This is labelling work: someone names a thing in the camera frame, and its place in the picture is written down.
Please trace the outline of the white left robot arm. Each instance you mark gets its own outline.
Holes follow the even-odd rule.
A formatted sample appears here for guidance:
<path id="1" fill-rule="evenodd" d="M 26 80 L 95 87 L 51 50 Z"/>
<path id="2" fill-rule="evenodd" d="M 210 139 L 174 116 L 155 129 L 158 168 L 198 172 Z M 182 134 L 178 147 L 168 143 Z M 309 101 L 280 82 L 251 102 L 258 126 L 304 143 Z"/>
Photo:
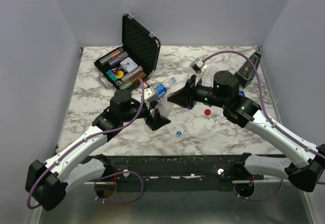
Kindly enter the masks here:
<path id="1" fill-rule="evenodd" d="M 75 187 L 94 179 L 109 180 L 113 169 L 104 156 L 96 156 L 85 164 L 82 161 L 138 118 L 144 119 L 152 131 L 170 123 L 162 107 L 154 107 L 166 92 L 162 85 L 143 89 L 141 101 L 137 101 L 128 90 L 116 91 L 109 107 L 79 139 L 43 163 L 36 160 L 30 164 L 25 184 L 28 208 L 34 208 L 30 201 L 35 199 L 46 211 L 52 210 Z"/>

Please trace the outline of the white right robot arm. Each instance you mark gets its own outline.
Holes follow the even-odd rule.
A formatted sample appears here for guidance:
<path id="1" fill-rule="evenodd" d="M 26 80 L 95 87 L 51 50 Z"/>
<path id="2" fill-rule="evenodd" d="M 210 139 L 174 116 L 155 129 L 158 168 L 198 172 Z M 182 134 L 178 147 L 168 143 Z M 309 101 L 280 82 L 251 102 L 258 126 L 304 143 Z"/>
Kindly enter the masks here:
<path id="1" fill-rule="evenodd" d="M 324 172 L 324 145 L 308 143 L 270 119 L 259 104 L 239 93 L 239 80 L 229 71 L 215 73 L 212 87 L 196 84 L 195 79 L 193 75 L 183 88 L 169 94 L 168 102 L 182 108 L 192 108 L 197 102 L 220 107 L 228 121 L 259 135 L 285 156 L 248 154 L 244 162 L 234 165 L 237 178 L 273 176 L 288 180 L 302 191 L 314 191 Z"/>

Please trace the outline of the red label plastic bottle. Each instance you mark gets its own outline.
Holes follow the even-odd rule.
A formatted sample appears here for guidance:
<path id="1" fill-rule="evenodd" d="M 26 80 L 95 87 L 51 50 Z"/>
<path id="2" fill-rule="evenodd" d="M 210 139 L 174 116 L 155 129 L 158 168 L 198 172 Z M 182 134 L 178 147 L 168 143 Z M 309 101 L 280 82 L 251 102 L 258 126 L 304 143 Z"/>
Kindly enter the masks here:
<path id="1" fill-rule="evenodd" d="M 173 110 L 174 104 L 170 103 L 167 101 L 167 98 L 163 98 L 161 100 L 158 101 L 157 105 L 154 107 L 153 111 L 151 112 L 151 115 L 153 118 L 155 118 L 155 109 L 157 109 L 159 111 L 159 114 L 161 117 L 164 117 L 166 119 L 169 120 L 169 116 L 171 111 Z M 148 125 L 144 125 L 144 130 L 147 134 L 154 134 L 159 128 L 161 128 L 162 125 L 160 127 L 157 127 L 156 130 L 152 130 L 150 126 Z"/>

